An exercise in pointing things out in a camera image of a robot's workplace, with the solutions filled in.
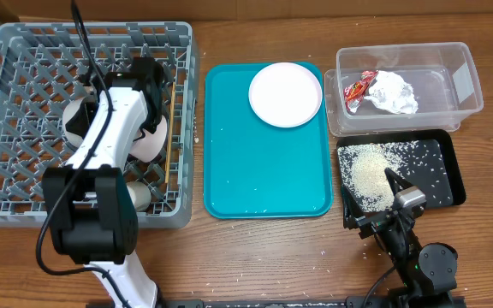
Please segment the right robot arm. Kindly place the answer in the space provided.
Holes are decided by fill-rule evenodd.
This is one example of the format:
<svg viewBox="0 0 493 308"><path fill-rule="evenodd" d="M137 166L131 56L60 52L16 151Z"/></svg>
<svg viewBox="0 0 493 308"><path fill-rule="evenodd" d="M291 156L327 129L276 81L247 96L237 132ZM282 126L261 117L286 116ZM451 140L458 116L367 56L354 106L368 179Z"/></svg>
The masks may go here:
<svg viewBox="0 0 493 308"><path fill-rule="evenodd" d="M373 237L392 262L365 296L348 296L345 306L466 308L464 298L451 294L457 288L457 251L439 242L422 246L413 232L425 211L425 194L393 170L384 173L394 198L377 213L366 214L342 188L344 227L357 228L362 239Z"/></svg>

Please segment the small white cup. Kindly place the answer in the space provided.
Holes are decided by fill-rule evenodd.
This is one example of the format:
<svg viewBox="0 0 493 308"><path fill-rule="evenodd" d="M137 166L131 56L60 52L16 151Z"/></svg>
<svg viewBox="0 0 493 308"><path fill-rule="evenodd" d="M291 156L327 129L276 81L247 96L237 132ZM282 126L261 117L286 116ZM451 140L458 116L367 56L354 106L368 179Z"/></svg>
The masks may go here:
<svg viewBox="0 0 493 308"><path fill-rule="evenodd" d="M138 181L128 182L127 189L135 210L146 210L151 202L150 189L144 183Z"/></svg>

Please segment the small white bowl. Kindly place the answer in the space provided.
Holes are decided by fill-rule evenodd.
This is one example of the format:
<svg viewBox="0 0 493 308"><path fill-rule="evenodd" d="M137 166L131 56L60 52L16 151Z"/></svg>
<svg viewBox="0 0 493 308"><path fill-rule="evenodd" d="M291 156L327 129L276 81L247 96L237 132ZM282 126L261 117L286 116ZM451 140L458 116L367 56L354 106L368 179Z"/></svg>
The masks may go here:
<svg viewBox="0 0 493 308"><path fill-rule="evenodd" d="M166 117L162 116L154 133L150 133L145 129L143 132L145 136L133 142L129 154L143 163L149 163L159 155L168 137Z"/></svg>

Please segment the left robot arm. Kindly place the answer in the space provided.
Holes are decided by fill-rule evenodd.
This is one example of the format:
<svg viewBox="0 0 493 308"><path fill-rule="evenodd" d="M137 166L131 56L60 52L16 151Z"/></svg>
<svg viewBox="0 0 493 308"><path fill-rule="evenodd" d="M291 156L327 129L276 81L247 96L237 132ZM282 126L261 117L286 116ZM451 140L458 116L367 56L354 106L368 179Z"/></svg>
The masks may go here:
<svg viewBox="0 0 493 308"><path fill-rule="evenodd" d="M149 163L163 149L168 124L163 106L163 66L136 57L125 72L102 74L93 93L64 110L67 135L80 143L62 167L49 167L41 186L47 217L39 232L36 260L46 235L55 251L77 265L65 275L92 272L116 307L154 307L161 297L135 252L137 209L151 202L147 185L128 184L123 171L129 157Z"/></svg>

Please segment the large white plate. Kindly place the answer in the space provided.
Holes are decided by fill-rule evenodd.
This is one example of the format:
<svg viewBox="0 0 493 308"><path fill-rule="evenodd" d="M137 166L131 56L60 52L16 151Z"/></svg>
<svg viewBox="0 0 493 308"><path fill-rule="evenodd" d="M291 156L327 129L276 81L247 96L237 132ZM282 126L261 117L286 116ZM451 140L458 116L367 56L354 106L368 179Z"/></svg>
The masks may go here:
<svg viewBox="0 0 493 308"><path fill-rule="evenodd" d="M309 69L292 62L276 62L253 77L248 100L254 114L280 128L299 127L319 111L322 86Z"/></svg>

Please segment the white tissue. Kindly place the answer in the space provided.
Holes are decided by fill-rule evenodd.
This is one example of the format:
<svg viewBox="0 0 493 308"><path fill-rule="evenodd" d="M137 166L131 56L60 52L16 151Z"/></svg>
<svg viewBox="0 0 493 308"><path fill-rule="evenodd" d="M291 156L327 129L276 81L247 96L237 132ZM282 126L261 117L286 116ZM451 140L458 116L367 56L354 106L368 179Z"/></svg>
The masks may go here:
<svg viewBox="0 0 493 308"><path fill-rule="evenodd" d="M391 114L415 114L419 109L413 87L393 72L378 71L365 99Z"/></svg>

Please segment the wooden chopstick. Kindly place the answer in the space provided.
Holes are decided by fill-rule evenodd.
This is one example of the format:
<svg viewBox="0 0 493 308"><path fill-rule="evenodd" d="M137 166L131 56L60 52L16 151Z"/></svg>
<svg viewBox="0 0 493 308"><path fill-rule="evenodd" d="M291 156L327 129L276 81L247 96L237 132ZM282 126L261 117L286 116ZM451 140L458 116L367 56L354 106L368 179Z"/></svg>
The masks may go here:
<svg viewBox="0 0 493 308"><path fill-rule="evenodd" d="M172 139L173 139L173 127L175 119L175 94L176 94L176 83L172 84L172 92L169 105L169 128L168 128L168 138L167 138L167 148L166 148L166 161L165 161L165 177L164 183L169 183L170 176L170 164L171 164L171 152L172 152Z"/></svg>

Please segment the grey metal bowl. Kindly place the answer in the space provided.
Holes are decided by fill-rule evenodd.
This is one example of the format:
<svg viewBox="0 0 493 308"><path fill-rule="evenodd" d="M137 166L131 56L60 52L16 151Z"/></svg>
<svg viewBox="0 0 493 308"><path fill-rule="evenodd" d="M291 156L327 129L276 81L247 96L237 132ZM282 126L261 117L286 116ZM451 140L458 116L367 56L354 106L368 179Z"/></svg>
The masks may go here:
<svg viewBox="0 0 493 308"><path fill-rule="evenodd" d="M62 114L62 129L68 142L79 148L98 111L98 103L93 96L71 101Z"/></svg>

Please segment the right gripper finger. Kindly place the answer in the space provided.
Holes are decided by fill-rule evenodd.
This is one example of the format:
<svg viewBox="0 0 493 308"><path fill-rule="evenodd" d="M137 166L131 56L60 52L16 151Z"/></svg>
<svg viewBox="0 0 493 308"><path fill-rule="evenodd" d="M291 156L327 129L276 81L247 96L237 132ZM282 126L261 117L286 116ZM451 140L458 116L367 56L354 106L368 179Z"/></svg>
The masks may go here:
<svg viewBox="0 0 493 308"><path fill-rule="evenodd" d="M365 217L363 210L355 201L352 193L345 187L341 186L342 203L343 203L343 226L344 228L358 228L358 220Z"/></svg>
<svg viewBox="0 0 493 308"><path fill-rule="evenodd" d="M384 170L385 176L394 196L411 193L416 187L390 168Z"/></svg>

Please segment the red snack wrapper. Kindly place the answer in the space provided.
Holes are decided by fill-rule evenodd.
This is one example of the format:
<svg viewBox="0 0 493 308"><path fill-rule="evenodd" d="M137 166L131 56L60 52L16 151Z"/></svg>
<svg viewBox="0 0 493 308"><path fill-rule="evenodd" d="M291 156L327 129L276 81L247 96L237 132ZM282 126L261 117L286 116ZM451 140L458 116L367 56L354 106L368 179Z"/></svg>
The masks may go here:
<svg viewBox="0 0 493 308"><path fill-rule="evenodd" d="M343 94L349 112L353 114L357 112L364 99L365 92L376 79L377 74L378 71L364 71L358 81L344 89Z"/></svg>

